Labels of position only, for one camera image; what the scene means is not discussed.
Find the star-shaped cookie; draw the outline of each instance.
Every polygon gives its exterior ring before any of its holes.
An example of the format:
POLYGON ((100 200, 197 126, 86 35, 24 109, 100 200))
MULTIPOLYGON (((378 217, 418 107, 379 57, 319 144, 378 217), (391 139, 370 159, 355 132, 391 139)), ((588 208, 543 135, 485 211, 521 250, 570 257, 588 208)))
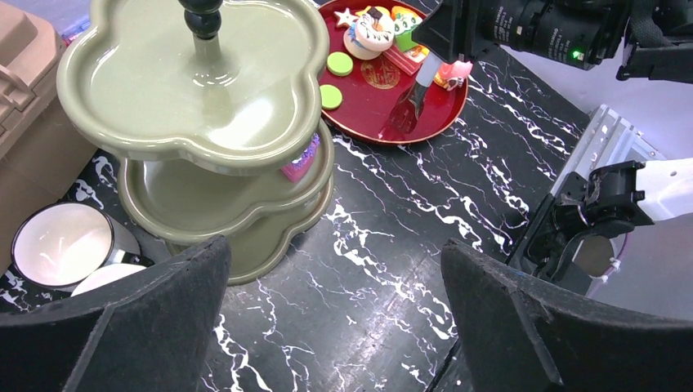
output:
POLYGON ((335 11, 334 16, 337 17, 337 27, 349 27, 359 19, 358 16, 351 14, 349 8, 345 9, 344 12, 335 11))

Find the black marble surface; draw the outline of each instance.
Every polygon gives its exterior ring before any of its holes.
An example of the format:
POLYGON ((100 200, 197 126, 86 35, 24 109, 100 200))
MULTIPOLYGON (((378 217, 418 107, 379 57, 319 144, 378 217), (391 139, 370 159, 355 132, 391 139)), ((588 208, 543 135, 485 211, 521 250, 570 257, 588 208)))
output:
MULTIPOLYGON (((461 118, 433 140, 380 148, 335 131, 332 204, 276 269, 227 289, 199 390, 470 390, 440 247, 462 238, 502 260, 587 123, 496 51, 475 66, 461 118)), ((104 209, 146 256, 168 258, 121 208, 117 169, 98 152, 65 199, 104 209)), ((2 312, 64 296, 12 268, 0 279, 2 312)))

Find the black wooden handle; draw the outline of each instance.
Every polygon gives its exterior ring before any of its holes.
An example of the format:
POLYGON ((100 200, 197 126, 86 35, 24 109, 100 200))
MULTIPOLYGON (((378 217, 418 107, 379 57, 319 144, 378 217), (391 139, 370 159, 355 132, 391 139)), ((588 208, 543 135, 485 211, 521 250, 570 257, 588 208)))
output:
POLYGON ((199 39, 212 39, 221 28, 221 8, 224 0, 178 0, 186 9, 188 29, 199 39))

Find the wavy-edged tray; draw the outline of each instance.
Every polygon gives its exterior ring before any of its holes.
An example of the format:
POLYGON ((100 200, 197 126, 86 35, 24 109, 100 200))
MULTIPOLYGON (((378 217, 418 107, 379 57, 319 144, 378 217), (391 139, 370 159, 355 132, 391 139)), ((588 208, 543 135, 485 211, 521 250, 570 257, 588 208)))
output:
MULTIPOLYGON (((244 284, 272 271, 288 250, 293 237, 315 225, 332 202, 334 187, 330 177, 320 195, 304 206, 266 216, 242 233, 230 236, 232 262, 229 286, 244 284)), ((173 255, 186 247, 166 244, 173 255)))
POLYGON ((93 144, 140 161, 187 159, 250 176, 290 162, 320 120, 329 51, 308 0, 226 0, 221 58, 195 54, 172 0, 94 0, 92 26, 63 56, 60 102, 93 144))
POLYGON ((275 170, 261 176, 224 176, 177 159, 122 159, 118 194, 142 228, 167 241, 192 245, 215 234, 231 235, 262 216, 292 209, 314 198, 333 171, 334 143, 320 121, 320 145, 308 173, 292 183, 275 170))

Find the red lacquer plate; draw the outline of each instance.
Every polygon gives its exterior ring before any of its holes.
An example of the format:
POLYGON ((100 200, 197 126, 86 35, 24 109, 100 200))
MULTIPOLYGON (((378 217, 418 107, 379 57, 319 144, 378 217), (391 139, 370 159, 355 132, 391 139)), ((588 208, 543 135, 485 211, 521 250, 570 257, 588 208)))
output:
MULTIPOLYGON (((329 52, 343 51, 346 28, 337 27, 335 11, 349 8, 351 13, 361 11, 367 6, 380 6, 391 10, 400 6, 417 12, 422 18, 426 15, 413 7, 396 0, 334 0, 320 8, 329 32, 329 52)), ((462 87, 446 91, 435 83, 429 87, 421 117, 414 131, 404 135, 390 131, 382 134, 392 107, 397 98, 414 83, 414 76, 407 75, 385 56, 375 60, 354 59, 354 70, 346 77, 332 75, 325 70, 320 84, 332 84, 342 91, 344 101, 335 110, 323 110, 331 123, 347 135, 384 145, 404 145, 430 139, 447 129, 462 112, 467 100, 467 82, 462 87)))

